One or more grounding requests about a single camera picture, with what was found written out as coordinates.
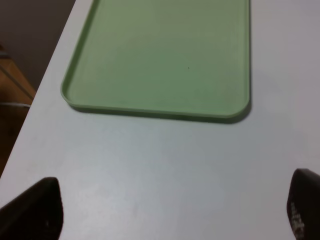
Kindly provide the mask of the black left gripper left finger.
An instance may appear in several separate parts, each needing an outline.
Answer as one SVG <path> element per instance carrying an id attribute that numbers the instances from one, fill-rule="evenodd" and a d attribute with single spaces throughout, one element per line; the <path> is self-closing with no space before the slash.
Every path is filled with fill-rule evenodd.
<path id="1" fill-rule="evenodd" d="M 45 177 L 0 209 L 0 238 L 57 240 L 63 223 L 59 181 Z"/>

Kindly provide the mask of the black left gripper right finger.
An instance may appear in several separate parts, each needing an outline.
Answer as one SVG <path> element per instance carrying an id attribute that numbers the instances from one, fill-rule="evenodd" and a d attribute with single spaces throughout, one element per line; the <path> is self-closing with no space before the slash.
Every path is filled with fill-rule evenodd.
<path id="1" fill-rule="evenodd" d="M 294 171 L 286 211 L 297 240 L 320 238 L 320 176 L 307 168 Z"/>

